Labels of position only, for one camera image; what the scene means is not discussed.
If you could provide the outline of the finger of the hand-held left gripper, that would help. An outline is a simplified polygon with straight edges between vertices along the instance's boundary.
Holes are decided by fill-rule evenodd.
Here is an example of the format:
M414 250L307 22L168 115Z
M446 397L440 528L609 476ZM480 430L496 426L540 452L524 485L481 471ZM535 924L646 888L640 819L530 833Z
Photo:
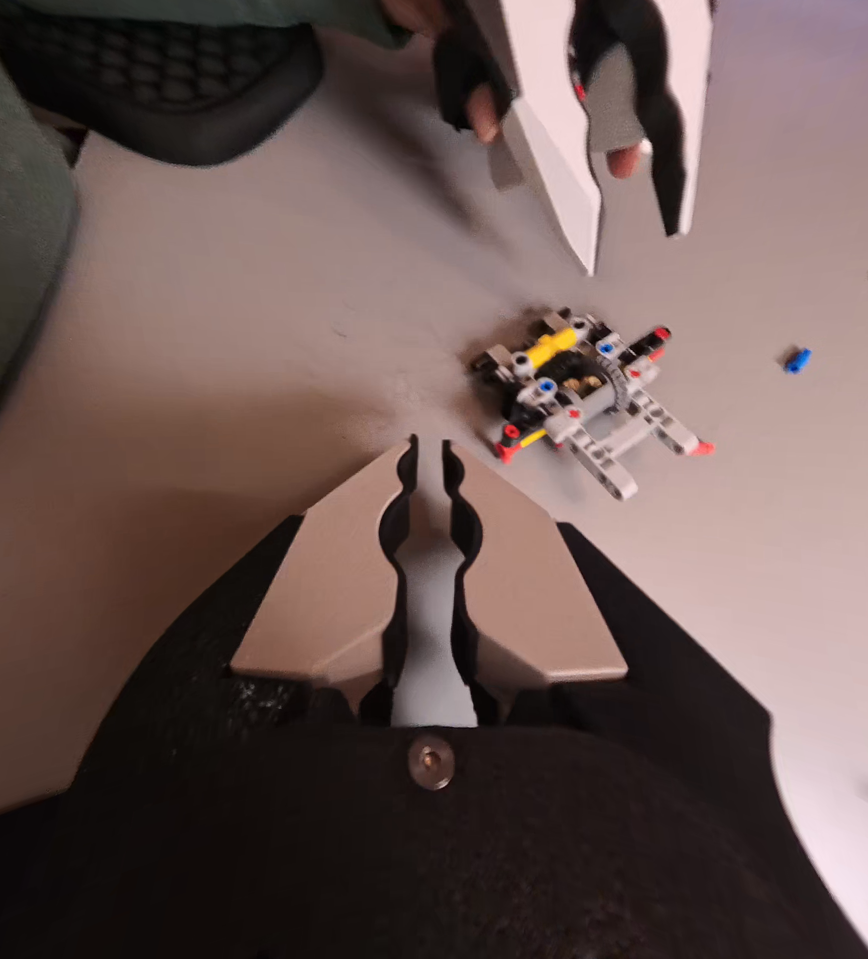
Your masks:
M505 142L584 274L596 270L603 206L592 172L590 121L572 80L568 39L575 2L501 1L513 95Z
M652 179L665 234L689 232L710 80L714 2L607 1L609 30L633 68L633 111L653 148Z

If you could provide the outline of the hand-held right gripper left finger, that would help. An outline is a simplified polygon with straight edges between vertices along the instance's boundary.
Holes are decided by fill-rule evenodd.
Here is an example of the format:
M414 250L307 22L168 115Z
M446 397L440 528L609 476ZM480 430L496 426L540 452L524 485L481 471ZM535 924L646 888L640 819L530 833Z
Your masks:
M397 552L418 459L418 438L404 439L304 513L233 673L333 689L356 715L390 715L407 644Z

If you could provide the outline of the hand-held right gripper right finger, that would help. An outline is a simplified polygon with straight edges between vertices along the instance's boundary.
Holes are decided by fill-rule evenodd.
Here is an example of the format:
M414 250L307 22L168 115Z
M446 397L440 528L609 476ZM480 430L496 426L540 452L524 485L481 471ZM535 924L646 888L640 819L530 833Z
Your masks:
M629 666L550 514L445 440L449 534L462 561L450 643L478 721L524 692L624 679Z

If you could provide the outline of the grey lego gearbox assembly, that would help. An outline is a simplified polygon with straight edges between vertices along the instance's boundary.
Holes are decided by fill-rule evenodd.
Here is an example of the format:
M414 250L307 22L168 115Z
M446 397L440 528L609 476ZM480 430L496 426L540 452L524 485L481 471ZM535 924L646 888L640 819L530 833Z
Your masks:
M468 368L499 399L497 458L509 463L545 441L569 450L611 497L626 501L638 485L622 457L649 438L677 457L712 456L715 444L651 393L671 337L657 324L628 341L595 315L562 308L539 314L520 345L483 350Z

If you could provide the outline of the person's left hand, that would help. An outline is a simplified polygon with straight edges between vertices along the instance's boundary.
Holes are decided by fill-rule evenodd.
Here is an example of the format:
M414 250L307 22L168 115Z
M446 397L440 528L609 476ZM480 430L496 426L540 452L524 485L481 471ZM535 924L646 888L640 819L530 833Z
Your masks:
M451 26L451 17L440 1L380 1L391 23L411 33L436 40ZM491 144L500 134L494 94L487 83L473 90L466 101L465 113L479 142ZM618 179L634 175L640 165L639 146L615 150L607 155L609 173Z

